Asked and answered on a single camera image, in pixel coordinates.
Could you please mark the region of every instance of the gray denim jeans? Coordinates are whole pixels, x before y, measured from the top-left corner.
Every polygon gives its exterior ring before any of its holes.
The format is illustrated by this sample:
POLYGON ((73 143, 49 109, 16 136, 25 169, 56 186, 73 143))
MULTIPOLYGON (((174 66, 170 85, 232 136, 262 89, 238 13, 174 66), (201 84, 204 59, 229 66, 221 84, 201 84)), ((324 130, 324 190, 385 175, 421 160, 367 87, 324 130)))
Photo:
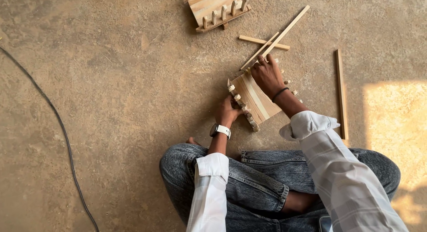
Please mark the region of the gray denim jeans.
MULTIPOLYGON (((375 173, 389 200, 395 194, 400 170, 386 156, 366 149, 350 149, 375 173)), ((195 159, 207 148, 194 144, 170 147, 160 160, 160 173, 169 197, 187 224, 194 194, 195 159)), ((327 211, 321 200, 305 214, 279 212, 289 190, 317 193, 301 150, 243 151, 241 162, 229 158, 227 231, 318 231, 318 218, 327 211)))

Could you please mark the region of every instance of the black watch face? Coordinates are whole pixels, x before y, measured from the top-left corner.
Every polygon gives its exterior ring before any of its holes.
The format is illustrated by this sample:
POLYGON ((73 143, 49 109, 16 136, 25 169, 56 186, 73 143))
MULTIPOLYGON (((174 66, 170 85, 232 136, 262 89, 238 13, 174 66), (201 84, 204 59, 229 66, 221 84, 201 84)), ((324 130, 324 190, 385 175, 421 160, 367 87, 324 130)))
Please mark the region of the black watch face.
POLYGON ((217 127, 218 125, 217 124, 214 124, 213 126, 212 126, 212 128, 211 128, 211 132, 209 133, 209 136, 214 136, 215 135, 215 133, 216 133, 216 127, 217 127))

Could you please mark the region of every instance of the bare foot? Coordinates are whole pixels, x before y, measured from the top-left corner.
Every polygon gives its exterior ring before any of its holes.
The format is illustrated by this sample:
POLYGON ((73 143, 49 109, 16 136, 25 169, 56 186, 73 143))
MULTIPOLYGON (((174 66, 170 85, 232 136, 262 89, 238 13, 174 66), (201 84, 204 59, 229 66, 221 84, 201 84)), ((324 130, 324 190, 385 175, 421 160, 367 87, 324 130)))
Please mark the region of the bare foot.
POLYGON ((281 211, 284 213, 304 213, 318 199, 318 194, 289 191, 285 205, 281 211))
POLYGON ((199 146, 201 146, 201 145, 200 145, 200 143, 198 143, 198 142, 194 141, 194 138, 193 138, 193 137, 189 137, 189 138, 187 139, 187 141, 185 141, 185 143, 191 143, 191 144, 195 144, 195 145, 199 145, 199 146))

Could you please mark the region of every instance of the hand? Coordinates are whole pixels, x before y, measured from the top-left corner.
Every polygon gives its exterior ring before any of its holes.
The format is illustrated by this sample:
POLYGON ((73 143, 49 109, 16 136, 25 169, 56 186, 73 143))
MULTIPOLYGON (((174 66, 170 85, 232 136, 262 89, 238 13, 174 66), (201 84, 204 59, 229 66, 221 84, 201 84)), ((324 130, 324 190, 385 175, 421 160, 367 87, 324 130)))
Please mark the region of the hand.
POLYGON ((217 124, 230 128, 232 123, 238 118, 238 115, 243 114, 243 110, 233 109, 232 103, 235 102, 234 98, 228 95, 225 100, 219 103, 218 110, 215 114, 217 124))
MULTIPOLYGON (((257 59, 260 61, 263 56, 258 55, 257 59)), ((269 62, 263 60, 261 63, 255 63, 251 67, 251 73, 261 90, 272 99, 277 92, 285 88, 285 84, 279 66, 271 54, 267 54, 267 60, 269 62)))

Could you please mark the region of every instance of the electric cord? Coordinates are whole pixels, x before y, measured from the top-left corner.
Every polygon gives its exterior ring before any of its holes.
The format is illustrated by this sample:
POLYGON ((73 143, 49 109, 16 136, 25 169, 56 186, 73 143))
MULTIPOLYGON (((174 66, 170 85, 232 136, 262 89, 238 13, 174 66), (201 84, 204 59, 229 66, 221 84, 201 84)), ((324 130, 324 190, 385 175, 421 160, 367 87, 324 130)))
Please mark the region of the electric cord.
POLYGON ((67 147, 68 147, 68 154, 70 155, 70 164, 71 164, 71 171, 73 173, 73 178, 74 178, 74 182, 76 184, 77 187, 77 191, 80 194, 80 198, 82 200, 83 203, 83 207, 86 210, 86 213, 88 214, 89 218, 91 219, 93 225, 95 226, 95 229, 97 232, 99 232, 98 229, 98 225, 95 222, 95 220, 92 217, 92 214, 89 212, 88 206, 86 205, 86 202, 83 198, 83 194, 82 194, 82 190, 80 189, 79 183, 77 181, 77 177, 76 177, 76 171, 74 170, 74 163, 73 163, 73 154, 71 152, 71 146, 70 146, 70 142, 68 140, 68 136, 67 136, 67 131, 65 130, 64 124, 62 123, 61 117, 59 116, 58 112, 56 111, 56 108, 53 106, 53 104, 50 102, 49 98, 46 96, 46 94, 41 90, 41 88, 37 85, 37 83, 34 81, 33 77, 27 72, 27 70, 25 70, 25 68, 23 66, 21 66, 19 64, 19 62, 14 59, 14 57, 9 54, 6 50, 4 50, 1 46, 0 49, 24 72, 24 74, 29 78, 29 80, 31 80, 32 84, 37 88, 37 90, 42 94, 42 96, 45 98, 46 102, 50 105, 50 107, 52 108, 53 112, 55 113, 59 124, 61 125, 62 128, 62 132, 64 133, 65 136, 65 141, 67 142, 67 147))

